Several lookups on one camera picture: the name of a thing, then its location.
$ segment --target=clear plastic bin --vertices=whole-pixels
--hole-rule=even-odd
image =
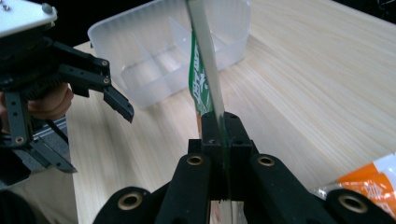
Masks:
[[[218,69],[246,49],[250,0],[204,0]],[[88,31],[113,81],[144,108],[188,87],[191,22],[185,0],[159,0],[99,21]]]

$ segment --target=light wood tabletop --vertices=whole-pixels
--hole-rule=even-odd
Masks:
[[[330,0],[251,2],[245,58],[220,75],[226,111],[308,189],[396,151],[396,25]],[[87,51],[86,46],[79,46]],[[170,181],[198,138],[180,91],[132,124],[91,92],[67,113],[79,223],[117,190]]]

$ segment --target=plastic wrapper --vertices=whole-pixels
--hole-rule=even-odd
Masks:
[[[327,193],[333,189],[354,190],[396,220],[396,154],[366,164],[329,185],[313,189],[312,192],[325,200]]]

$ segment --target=orange package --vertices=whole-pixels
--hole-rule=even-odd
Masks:
[[[396,220],[396,154],[364,165],[335,183],[314,189],[313,193],[325,199],[327,192],[340,188],[366,196]]]

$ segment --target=white device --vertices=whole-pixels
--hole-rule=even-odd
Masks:
[[[0,38],[53,23],[55,7],[25,0],[0,0]]]

